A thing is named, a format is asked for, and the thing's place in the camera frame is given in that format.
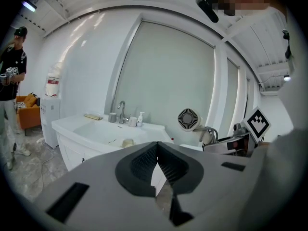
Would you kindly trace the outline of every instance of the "white pants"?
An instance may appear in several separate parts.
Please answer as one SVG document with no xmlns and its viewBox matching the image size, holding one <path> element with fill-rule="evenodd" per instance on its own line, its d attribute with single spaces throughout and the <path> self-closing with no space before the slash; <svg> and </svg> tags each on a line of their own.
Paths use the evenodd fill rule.
<svg viewBox="0 0 308 231">
<path fill-rule="evenodd" d="M 12 148 L 9 146 L 7 131 L 5 130 L 4 111 L 8 117 L 9 125 L 15 137 L 17 150 L 25 148 L 25 136 L 17 122 L 16 99 L 0 101 L 0 149 L 7 161 L 12 159 Z"/>
</svg>

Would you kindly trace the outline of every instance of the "faucet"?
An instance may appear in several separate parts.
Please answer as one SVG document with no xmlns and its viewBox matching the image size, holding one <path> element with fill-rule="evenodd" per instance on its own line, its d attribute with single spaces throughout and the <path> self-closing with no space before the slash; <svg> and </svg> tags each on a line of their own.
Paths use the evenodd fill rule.
<svg viewBox="0 0 308 231">
<path fill-rule="evenodd" d="M 121 113 L 121 115 L 120 115 L 120 121 L 119 121 L 119 123 L 120 123 L 120 124 L 123 124 L 124 121 L 128 121 L 128 119 L 124 117 L 124 109 L 125 109 L 125 102 L 124 102 L 124 101 L 121 101 L 117 108 L 120 109 L 121 106 L 122 106 L 122 113 Z"/>
</svg>

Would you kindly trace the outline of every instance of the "orange pillow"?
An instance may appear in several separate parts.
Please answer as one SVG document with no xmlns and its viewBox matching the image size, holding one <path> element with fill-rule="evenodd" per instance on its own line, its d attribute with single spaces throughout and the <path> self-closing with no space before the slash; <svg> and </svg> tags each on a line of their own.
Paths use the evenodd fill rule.
<svg viewBox="0 0 308 231">
<path fill-rule="evenodd" d="M 30 98 L 32 98 L 32 97 L 33 97 L 33 95 L 31 93 L 29 93 L 28 96 L 26 96 L 24 103 L 27 103 L 30 100 Z"/>
<path fill-rule="evenodd" d="M 32 107 L 37 101 L 37 98 L 35 97 L 32 97 L 30 98 L 30 100 L 28 102 L 26 102 L 26 107 L 29 108 L 29 107 Z"/>
</svg>

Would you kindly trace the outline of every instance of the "soap dispenser pump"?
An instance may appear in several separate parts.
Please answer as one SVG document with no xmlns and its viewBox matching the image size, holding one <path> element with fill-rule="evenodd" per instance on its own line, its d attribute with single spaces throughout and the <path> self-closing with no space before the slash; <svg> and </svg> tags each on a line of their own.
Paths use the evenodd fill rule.
<svg viewBox="0 0 308 231">
<path fill-rule="evenodd" d="M 140 116 L 138 117 L 138 120 L 137 120 L 137 126 L 138 127 L 141 127 L 142 126 L 142 120 L 143 120 L 143 115 L 144 112 L 140 112 Z"/>
</svg>

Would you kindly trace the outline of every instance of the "headset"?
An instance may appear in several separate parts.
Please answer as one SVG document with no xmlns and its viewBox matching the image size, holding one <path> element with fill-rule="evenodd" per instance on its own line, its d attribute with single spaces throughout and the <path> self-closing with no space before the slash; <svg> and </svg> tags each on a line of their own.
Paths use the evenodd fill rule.
<svg viewBox="0 0 308 231">
<path fill-rule="evenodd" d="M 223 10 L 225 15 L 235 16 L 235 9 L 231 9 L 229 3 L 219 3 L 218 0 L 196 0 L 196 3 L 214 23 L 219 21 L 214 10 Z"/>
</svg>

